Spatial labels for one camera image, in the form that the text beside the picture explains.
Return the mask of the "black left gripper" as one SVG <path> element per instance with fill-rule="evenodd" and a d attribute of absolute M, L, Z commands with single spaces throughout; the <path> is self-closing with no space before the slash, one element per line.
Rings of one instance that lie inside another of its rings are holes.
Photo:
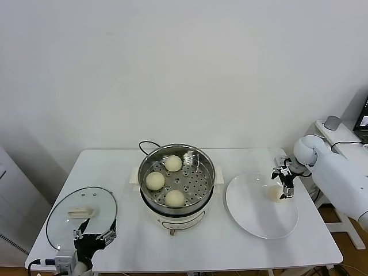
<path fill-rule="evenodd" d="M 73 230 L 74 247 L 77 253 L 77 260 L 82 263 L 91 263 L 94 254 L 99 250 L 104 250 L 116 237 L 116 220 L 110 228 L 102 234 L 84 234 L 90 219 L 87 218 L 78 229 Z"/>

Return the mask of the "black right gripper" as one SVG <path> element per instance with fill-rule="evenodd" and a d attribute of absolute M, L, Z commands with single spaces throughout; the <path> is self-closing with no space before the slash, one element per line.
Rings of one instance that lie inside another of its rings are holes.
<path fill-rule="evenodd" d="M 279 171 L 273 171 L 271 174 L 271 179 L 275 179 L 279 176 L 283 184 L 282 194 L 280 195 L 280 200 L 284 200 L 287 198 L 292 198 L 294 196 L 294 186 L 293 179 L 296 177 L 296 174 L 290 171 L 289 166 L 279 166 Z"/>

